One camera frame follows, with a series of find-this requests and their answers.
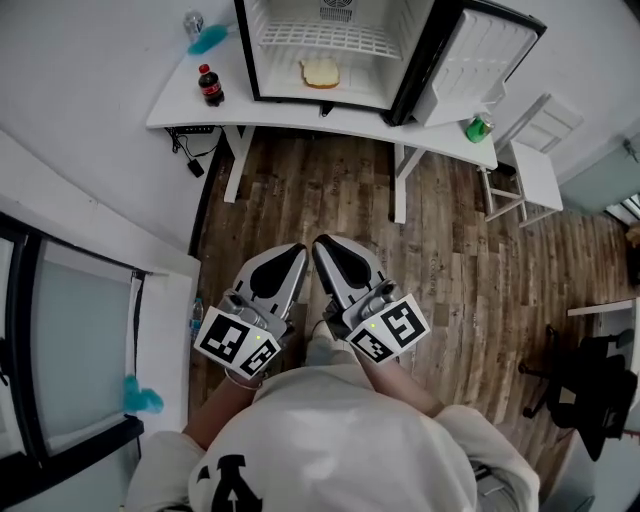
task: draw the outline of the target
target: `plastic bottle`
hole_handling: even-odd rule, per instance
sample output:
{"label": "plastic bottle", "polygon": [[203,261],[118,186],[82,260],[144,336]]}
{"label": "plastic bottle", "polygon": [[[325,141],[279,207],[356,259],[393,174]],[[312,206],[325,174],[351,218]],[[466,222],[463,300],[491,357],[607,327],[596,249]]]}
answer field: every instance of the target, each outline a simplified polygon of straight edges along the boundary
{"label": "plastic bottle", "polygon": [[191,343],[195,343],[196,338],[198,337],[203,317],[204,308],[202,307],[202,299],[196,299],[193,303],[193,310],[191,312]]}
{"label": "plastic bottle", "polygon": [[204,95],[204,101],[210,107],[217,107],[224,101],[224,93],[222,92],[218,75],[213,73],[207,64],[203,64],[198,70],[200,71],[198,85]]}

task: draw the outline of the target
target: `bread slice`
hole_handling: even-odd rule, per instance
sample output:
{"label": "bread slice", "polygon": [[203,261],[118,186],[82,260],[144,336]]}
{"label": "bread slice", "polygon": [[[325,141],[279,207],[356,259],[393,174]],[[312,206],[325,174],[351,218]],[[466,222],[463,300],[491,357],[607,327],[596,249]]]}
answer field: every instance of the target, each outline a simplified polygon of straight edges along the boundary
{"label": "bread slice", "polygon": [[340,83],[340,71],[335,59],[303,59],[302,79],[314,89],[332,89]]}

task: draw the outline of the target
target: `white chair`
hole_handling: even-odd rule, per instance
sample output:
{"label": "white chair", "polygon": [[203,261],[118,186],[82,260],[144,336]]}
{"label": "white chair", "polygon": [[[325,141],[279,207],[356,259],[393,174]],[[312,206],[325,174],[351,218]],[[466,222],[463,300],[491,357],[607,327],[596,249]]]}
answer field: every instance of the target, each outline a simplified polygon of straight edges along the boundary
{"label": "white chair", "polygon": [[[571,112],[550,94],[544,94],[538,101],[507,130],[496,143],[498,159],[511,165],[516,174],[514,181],[517,192],[494,188],[489,172],[479,167],[487,201],[487,222],[520,206],[525,227],[562,210],[562,199],[551,159],[547,153],[582,123],[582,117]],[[495,197],[511,199],[496,209]],[[529,217],[527,204],[542,207],[542,211]]]}

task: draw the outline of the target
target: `can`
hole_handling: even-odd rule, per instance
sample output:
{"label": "can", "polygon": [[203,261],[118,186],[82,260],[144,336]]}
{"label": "can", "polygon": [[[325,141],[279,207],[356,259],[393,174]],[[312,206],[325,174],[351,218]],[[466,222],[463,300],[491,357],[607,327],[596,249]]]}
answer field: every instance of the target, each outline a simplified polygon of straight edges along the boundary
{"label": "can", "polygon": [[490,134],[494,128],[495,124],[491,120],[491,116],[489,114],[479,114],[467,127],[467,138],[471,142],[480,142]]}
{"label": "can", "polygon": [[202,17],[202,14],[194,9],[191,9],[184,15],[182,24],[184,25],[184,29],[189,36],[189,41],[191,41],[191,44],[198,42],[198,39],[200,38],[200,32],[202,32],[202,27],[204,27],[204,18]]}

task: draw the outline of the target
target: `black logo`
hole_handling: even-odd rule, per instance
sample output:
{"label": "black logo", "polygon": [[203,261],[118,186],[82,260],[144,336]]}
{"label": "black logo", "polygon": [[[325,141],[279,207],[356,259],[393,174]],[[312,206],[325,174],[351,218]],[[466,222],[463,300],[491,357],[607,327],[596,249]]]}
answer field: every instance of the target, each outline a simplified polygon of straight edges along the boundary
{"label": "black logo", "polygon": [[240,468],[245,467],[243,455],[225,455],[218,461],[220,482],[213,495],[211,510],[215,512],[260,512],[258,499],[244,481]]}
{"label": "black logo", "polygon": [[393,355],[393,352],[384,343],[366,329],[362,329],[356,334],[350,343],[353,343],[376,363],[380,363]]}
{"label": "black logo", "polygon": [[275,345],[271,340],[267,340],[264,344],[258,347],[253,354],[251,354],[249,359],[240,365],[240,368],[245,371],[247,375],[251,375],[253,377],[276,352],[277,348]]}
{"label": "black logo", "polygon": [[418,320],[418,317],[406,302],[400,303],[393,309],[383,313],[382,321],[401,347],[407,346],[426,331],[422,322]]}
{"label": "black logo", "polygon": [[224,315],[218,315],[200,346],[231,364],[249,334],[249,328]]}

